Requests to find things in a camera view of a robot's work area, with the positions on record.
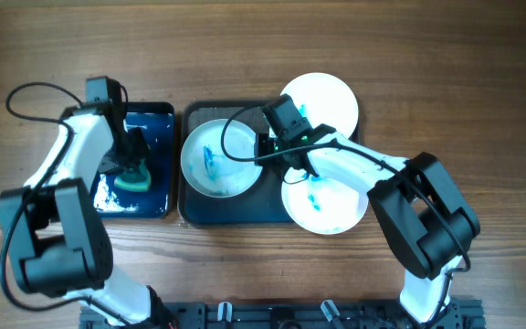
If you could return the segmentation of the dark grey work tray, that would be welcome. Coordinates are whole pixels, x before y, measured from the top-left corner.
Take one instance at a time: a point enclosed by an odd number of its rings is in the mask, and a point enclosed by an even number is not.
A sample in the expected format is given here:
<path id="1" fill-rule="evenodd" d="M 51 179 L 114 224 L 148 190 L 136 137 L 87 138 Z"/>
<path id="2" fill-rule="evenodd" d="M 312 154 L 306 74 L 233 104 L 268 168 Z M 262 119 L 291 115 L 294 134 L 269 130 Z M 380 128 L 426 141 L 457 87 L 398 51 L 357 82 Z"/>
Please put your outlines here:
<path id="1" fill-rule="evenodd" d="M 265 104 L 265 100 L 234 101 L 196 101 L 182 114 L 181 142 L 203 123 L 215 119 L 226 119 L 242 108 L 249 111 L 238 119 L 257 133 L 265 133 L 268 125 L 255 105 Z M 179 175 L 178 212 L 187 222 L 195 226 L 243 225 L 285 223 L 293 220 L 288 215 L 281 200 L 282 180 L 279 174 L 265 168 L 246 192 L 227 198 L 214 198 L 201 194 L 189 185 L 183 175 Z"/>

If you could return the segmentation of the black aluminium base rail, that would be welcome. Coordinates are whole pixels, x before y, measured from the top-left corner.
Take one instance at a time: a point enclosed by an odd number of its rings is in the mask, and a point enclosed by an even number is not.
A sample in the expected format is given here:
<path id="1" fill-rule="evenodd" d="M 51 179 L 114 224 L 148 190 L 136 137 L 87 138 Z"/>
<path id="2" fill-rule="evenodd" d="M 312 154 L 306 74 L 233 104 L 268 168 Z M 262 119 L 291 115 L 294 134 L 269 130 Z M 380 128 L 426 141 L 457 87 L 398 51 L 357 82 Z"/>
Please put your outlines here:
<path id="1" fill-rule="evenodd" d="M 418 324 L 397 300 L 363 302 L 218 305 L 203 302 L 166 303 L 177 320 L 174 328 L 190 329 L 279 329 L 279 328 L 446 328 L 484 329 L 486 319 L 480 300 L 452 298 L 433 324 Z M 120 328 L 83 307 L 79 328 Z"/>

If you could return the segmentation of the dark blue water tray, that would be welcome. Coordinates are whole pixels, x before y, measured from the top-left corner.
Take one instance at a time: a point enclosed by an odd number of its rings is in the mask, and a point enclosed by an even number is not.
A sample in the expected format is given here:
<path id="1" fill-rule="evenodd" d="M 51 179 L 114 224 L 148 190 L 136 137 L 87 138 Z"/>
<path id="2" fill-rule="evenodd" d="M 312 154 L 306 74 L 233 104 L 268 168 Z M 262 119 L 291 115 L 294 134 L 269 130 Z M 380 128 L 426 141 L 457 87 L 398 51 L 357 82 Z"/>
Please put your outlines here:
<path id="1" fill-rule="evenodd" d="M 149 146 L 146 166 L 151 176 L 146 192 L 131 192 L 114 185 L 115 175 L 95 176 L 93 205 L 105 218 L 162 218 L 171 208 L 174 155 L 174 107 L 168 102 L 132 102 L 126 128 L 138 128 Z"/>

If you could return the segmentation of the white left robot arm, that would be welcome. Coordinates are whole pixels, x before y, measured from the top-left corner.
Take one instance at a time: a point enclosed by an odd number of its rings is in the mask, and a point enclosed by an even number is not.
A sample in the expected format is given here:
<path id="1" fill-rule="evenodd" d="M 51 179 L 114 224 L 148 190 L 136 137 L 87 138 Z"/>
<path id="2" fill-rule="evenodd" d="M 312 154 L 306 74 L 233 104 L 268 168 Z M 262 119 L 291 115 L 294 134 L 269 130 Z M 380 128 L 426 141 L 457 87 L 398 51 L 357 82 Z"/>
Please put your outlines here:
<path id="1" fill-rule="evenodd" d="M 81 302 L 111 326 L 175 327 L 157 293 L 115 267 L 109 235 L 90 196 L 104 162 L 119 171 L 145 167 L 142 133 L 126 130 L 124 121 L 119 103 L 67 108 L 37 172 L 23 186 L 0 194 L 0 284 L 14 306 L 38 309 L 14 296 L 9 274 L 22 292 L 54 299 L 48 310 Z"/>

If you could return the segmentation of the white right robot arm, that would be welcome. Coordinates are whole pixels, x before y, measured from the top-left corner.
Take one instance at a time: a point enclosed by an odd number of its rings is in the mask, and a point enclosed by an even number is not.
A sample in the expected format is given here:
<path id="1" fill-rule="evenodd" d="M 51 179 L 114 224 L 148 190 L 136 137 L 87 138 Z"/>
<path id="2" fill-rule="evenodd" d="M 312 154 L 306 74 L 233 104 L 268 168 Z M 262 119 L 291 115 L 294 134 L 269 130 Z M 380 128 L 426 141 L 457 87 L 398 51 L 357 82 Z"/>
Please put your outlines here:
<path id="1" fill-rule="evenodd" d="M 259 165 L 302 169 L 367 197 L 405 268 L 401 305 L 424 327 L 436 326 L 454 275 L 471 268 L 468 250 L 480 233 L 476 214 L 436 157 L 379 154 L 326 125 L 290 141 L 261 134 L 255 154 Z"/>

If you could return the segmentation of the white plate blue stains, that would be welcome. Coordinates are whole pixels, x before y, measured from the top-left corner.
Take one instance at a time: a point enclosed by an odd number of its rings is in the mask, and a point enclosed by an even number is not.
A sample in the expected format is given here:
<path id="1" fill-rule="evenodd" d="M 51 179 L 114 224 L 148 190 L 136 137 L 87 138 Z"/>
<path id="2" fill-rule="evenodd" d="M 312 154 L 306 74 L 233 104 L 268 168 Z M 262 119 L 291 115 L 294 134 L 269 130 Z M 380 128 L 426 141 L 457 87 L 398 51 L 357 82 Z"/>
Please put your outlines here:
<path id="1" fill-rule="evenodd" d="M 199 193 L 226 198 L 252 187 L 262 168 L 248 159 L 255 155 L 255 132 L 242 122 L 205 122 L 186 138 L 181 168 L 186 182 Z"/>

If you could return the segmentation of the green yellow sponge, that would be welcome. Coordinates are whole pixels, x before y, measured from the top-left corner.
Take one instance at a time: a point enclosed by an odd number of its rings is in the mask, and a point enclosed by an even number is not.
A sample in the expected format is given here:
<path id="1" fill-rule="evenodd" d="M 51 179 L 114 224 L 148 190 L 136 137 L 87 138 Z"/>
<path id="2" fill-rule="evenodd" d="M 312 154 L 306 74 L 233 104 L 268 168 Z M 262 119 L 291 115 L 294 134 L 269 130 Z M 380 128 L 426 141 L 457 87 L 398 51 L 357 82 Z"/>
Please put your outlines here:
<path id="1" fill-rule="evenodd" d="M 133 193 L 148 192 L 151 184 L 152 178 L 145 159 L 142 159 L 138 166 L 127 168 L 114 179 L 114 185 L 117 188 Z"/>

